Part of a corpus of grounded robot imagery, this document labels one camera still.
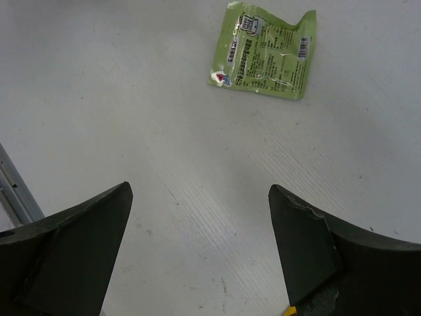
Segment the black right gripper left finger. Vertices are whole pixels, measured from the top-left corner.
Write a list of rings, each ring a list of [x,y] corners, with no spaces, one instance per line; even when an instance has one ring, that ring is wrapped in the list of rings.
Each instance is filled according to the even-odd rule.
[[[2,315],[99,315],[130,216],[123,182],[1,233]]]

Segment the green snack packet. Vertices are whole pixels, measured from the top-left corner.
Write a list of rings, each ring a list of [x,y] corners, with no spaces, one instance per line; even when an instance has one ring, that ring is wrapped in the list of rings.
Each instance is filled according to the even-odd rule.
[[[302,99],[315,48],[316,25],[315,10],[291,25],[256,5],[228,3],[209,84]]]

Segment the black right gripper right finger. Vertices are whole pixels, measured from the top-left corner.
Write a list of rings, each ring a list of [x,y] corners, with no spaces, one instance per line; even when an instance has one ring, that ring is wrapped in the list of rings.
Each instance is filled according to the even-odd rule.
[[[420,245],[335,217],[273,185],[272,227],[297,315],[419,315]]]

